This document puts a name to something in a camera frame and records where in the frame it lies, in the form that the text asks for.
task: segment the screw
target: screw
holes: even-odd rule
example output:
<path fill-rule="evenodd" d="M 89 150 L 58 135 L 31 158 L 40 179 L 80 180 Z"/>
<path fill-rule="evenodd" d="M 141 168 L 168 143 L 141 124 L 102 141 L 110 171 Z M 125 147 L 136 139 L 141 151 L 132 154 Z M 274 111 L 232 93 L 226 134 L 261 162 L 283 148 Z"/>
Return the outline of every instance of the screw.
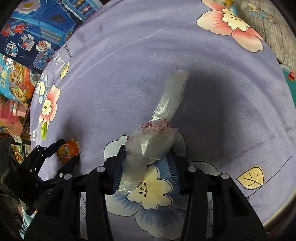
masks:
<path fill-rule="evenodd" d="M 97 172 L 104 172 L 105 168 L 103 166 L 100 166 L 96 169 Z"/>
<path fill-rule="evenodd" d="M 64 178 L 65 178 L 66 180 L 69 180 L 69 179 L 72 178 L 72 175 L 71 175 L 70 173 L 67 173 L 67 174 L 64 176 Z"/>
<path fill-rule="evenodd" d="M 190 166 L 190 167 L 188 167 L 188 171 L 190 171 L 190 172 L 196 172 L 196 167 L 195 166 Z"/>
<path fill-rule="evenodd" d="M 221 177 L 225 180 L 227 180 L 229 178 L 229 175 L 227 173 L 222 173 Z"/>

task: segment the cardboard box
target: cardboard box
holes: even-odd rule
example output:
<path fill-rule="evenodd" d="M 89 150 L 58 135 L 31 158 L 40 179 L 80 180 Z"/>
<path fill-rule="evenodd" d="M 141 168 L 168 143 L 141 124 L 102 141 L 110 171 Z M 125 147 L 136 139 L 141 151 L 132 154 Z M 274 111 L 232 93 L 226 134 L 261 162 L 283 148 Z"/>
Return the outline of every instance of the cardboard box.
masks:
<path fill-rule="evenodd" d="M 0 33 L 0 53 L 42 73 L 99 0 L 23 0 Z"/>
<path fill-rule="evenodd" d="M 0 54 L 0 94 L 28 107 L 39 79 L 39 74 Z"/>

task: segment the orange ball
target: orange ball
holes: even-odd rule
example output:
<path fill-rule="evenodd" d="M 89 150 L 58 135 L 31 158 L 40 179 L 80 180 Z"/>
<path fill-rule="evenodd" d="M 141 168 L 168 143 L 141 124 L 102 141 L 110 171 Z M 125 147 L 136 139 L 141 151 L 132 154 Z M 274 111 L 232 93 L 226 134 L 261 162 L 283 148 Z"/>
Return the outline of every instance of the orange ball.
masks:
<path fill-rule="evenodd" d="M 79 147 L 77 143 L 68 141 L 66 144 L 60 146 L 57 151 L 57 158 L 60 163 L 64 164 L 72 157 L 79 155 Z"/>

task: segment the plastic bag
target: plastic bag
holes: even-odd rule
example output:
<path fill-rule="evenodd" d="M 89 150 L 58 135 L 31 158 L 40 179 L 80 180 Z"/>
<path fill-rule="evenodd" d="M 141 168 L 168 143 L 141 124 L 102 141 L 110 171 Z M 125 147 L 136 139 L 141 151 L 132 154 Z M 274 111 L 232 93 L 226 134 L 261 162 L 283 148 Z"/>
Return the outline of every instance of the plastic bag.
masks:
<path fill-rule="evenodd" d="M 119 192 L 136 189 L 145 179 L 147 166 L 156 160 L 162 160 L 172 147 L 178 130 L 171 127 L 170 121 L 183 99 L 188 78 L 188 70 L 177 70 L 175 75 L 168 75 L 164 83 L 164 93 L 154 115 L 127 139 L 127 155 L 122 163 L 123 175 Z"/>

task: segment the purple blanket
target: purple blanket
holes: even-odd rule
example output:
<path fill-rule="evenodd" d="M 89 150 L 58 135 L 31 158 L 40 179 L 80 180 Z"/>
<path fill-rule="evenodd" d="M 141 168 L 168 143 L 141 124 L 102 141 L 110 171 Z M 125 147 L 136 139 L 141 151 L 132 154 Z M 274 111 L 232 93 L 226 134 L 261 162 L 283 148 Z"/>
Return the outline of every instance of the purple blanket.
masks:
<path fill-rule="evenodd" d="M 210 0 L 113 0 L 93 14 L 37 85 L 32 148 L 73 138 L 81 152 L 75 174 L 88 173 L 149 120 L 177 69 L 190 72 L 171 122 L 177 154 L 206 173 L 228 173 L 268 224 L 294 196 L 295 107 L 268 45 Z M 54 155 L 39 175 L 53 178 L 60 166 Z M 172 188 L 166 160 L 148 168 L 145 183 L 146 193 L 106 197 L 114 240 L 177 240 L 187 197 Z M 210 220 L 210 193 L 208 201 Z"/>

